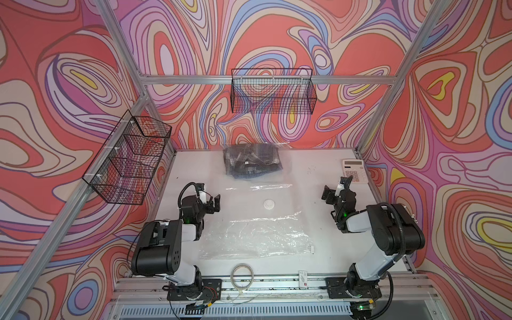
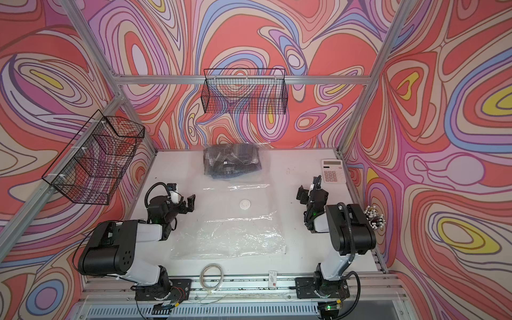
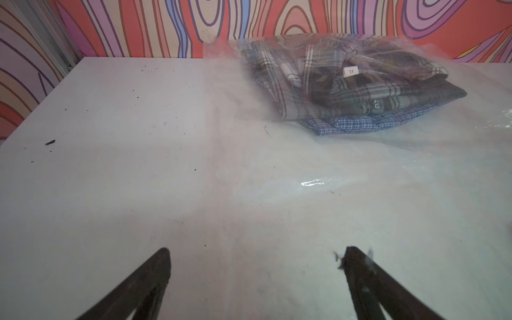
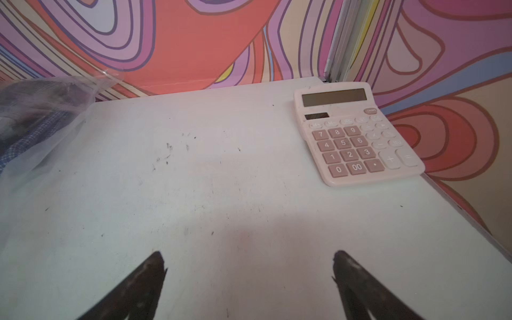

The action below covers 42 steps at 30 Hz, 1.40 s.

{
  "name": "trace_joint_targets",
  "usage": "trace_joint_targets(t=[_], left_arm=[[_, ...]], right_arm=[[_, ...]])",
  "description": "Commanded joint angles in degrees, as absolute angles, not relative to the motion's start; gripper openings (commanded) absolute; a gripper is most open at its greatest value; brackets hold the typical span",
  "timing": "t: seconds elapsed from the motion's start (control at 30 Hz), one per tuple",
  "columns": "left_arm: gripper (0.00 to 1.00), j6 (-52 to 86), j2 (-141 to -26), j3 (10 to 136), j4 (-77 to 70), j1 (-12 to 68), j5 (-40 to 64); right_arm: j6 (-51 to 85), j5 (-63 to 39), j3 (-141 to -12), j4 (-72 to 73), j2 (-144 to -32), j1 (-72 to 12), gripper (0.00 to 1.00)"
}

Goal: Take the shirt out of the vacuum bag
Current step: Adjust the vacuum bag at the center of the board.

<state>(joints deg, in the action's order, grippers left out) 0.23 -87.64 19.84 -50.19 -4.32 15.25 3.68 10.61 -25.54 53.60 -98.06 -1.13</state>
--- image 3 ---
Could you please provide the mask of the blue checked shirt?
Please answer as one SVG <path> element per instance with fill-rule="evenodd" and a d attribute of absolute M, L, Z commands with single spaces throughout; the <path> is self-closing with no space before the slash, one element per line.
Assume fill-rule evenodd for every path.
<path fill-rule="evenodd" d="M 335 117 L 329 119 L 304 119 L 298 123 L 318 136 L 338 134 L 373 133 L 407 124 L 444 103 L 413 106 L 381 115 Z"/>

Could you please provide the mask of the clear plastic vacuum bag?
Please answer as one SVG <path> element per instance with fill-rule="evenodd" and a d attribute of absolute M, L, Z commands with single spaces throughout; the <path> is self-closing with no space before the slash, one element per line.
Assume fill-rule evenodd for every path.
<path fill-rule="evenodd" d="M 208 319 L 355 319 L 358 247 L 446 319 L 511 318 L 511 66 L 419 47 L 466 96 L 399 127 L 318 136 L 234 48 L 205 48 Z"/>

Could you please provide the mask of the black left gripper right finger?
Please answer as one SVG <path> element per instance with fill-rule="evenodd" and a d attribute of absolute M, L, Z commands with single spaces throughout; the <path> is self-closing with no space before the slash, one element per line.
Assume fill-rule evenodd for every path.
<path fill-rule="evenodd" d="M 345 273 L 358 319 L 434 319 L 442 320 L 389 273 L 358 247 L 347 247 L 345 253 L 334 253 L 338 269 Z"/>

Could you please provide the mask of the grey plaid shirt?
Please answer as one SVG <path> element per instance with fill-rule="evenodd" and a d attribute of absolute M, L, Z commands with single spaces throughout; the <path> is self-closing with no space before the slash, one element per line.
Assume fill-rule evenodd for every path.
<path fill-rule="evenodd" d="M 400 38 L 283 35 L 234 48 L 284 120 L 375 116 L 466 96 L 444 66 Z"/>

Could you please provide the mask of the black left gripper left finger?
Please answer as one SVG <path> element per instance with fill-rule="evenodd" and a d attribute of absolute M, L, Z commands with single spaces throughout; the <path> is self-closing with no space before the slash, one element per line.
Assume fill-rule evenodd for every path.
<path fill-rule="evenodd" d="M 169 249 L 163 247 L 80 319 L 157 319 L 171 278 Z"/>

